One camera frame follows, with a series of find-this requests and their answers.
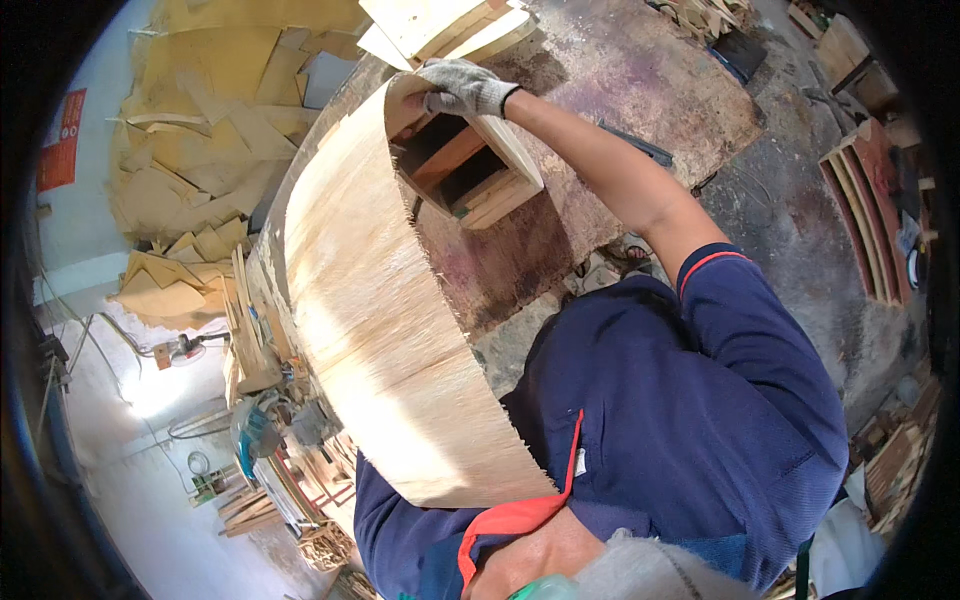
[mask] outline poster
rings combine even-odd
[[[73,183],[77,166],[80,115],[84,111],[85,97],[86,88],[68,92],[64,96],[60,113],[54,117],[55,125],[40,148],[40,162],[36,168],[37,192]]]

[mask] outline workbench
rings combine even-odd
[[[764,117],[750,95],[665,15],[632,0],[534,1],[531,9],[540,19],[538,29],[483,65],[587,120],[603,118],[662,147],[674,157],[674,176],[687,187],[708,178],[762,133]],[[291,191],[327,131],[395,72],[372,55],[358,61],[301,144],[248,260],[248,270],[262,269],[264,275],[249,276],[251,293],[276,304],[295,353],[300,344],[283,249]],[[471,341],[624,232],[568,165],[532,135],[510,127],[542,173],[542,192],[487,229],[461,228],[427,203],[417,215],[422,244]]]

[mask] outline gray work glove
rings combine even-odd
[[[520,84],[501,82],[490,70],[466,59],[430,59],[417,75],[439,88],[423,97],[427,112],[465,117],[492,114],[504,118],[503,104],[507,96],[520,87]]]

